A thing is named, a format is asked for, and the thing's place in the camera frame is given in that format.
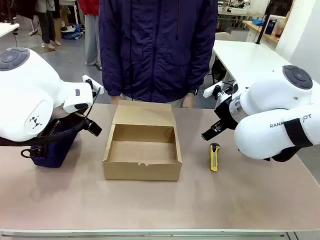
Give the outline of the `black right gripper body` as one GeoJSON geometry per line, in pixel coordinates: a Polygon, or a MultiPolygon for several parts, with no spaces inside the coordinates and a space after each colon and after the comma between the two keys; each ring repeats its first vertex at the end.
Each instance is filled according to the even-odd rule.
{"type": "Polygon", "coordinates": [[[232,97],[228,96],[225,100],[219,103],[214,112],[219,117],[219,121],[214,124],[214,127],[218,130],[235,130],[238,123],[232,117],[230,112],[230,103],[232,97]]]}

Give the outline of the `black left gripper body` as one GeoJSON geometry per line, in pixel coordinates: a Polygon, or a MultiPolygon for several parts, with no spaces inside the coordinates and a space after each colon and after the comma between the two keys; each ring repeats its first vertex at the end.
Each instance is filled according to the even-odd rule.
{"type": "Polygon", "coordinates": [[[74,112],[73,118],[75,126],[86,127],[88,125],[88,118],[79,112],[74,112]]]}

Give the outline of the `person left hand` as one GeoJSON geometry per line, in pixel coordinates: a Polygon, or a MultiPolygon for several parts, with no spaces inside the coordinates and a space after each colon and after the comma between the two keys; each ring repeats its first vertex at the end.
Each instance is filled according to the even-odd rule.
{"type": "Polygon", "coordinates": [[[182,107],[193,109],[194,106],[195,106],[195,95],[193,93],[188,93],[182,102],[182,107]]]}

